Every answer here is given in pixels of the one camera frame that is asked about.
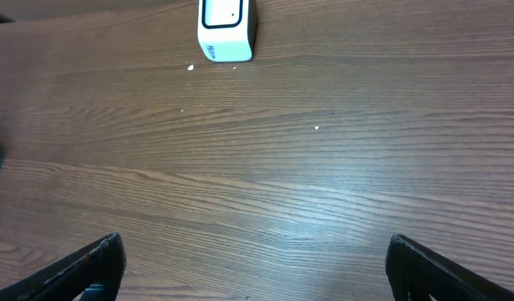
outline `wood grain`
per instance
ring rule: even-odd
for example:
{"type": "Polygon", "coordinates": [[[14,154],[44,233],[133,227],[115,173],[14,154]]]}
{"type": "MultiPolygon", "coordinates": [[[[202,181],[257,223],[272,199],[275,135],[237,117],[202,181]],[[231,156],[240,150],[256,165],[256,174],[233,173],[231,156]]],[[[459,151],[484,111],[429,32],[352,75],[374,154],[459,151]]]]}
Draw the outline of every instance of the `wood grain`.
{"type": "Polygon", "coordinates": [[[258,1],[246,64],[108,3],[0,25],[0,288],[117,231],[121,299],[391,300],[399,232],[514,291],[514,1],[258,1]]]}

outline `wooden table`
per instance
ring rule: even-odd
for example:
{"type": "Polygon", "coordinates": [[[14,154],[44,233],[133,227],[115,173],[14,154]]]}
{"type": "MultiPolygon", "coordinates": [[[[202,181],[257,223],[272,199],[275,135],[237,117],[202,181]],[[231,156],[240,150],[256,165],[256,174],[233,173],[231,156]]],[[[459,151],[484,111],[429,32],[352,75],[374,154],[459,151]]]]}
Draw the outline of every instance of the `wooden table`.
{"type": "Polygon", "coordinates": [[[121,299],[391,300],[403,233],[514,291],[514,0],[258,0],[244,64],[149,4],[0,24],[0,288],[119,232],[121,299]]]}

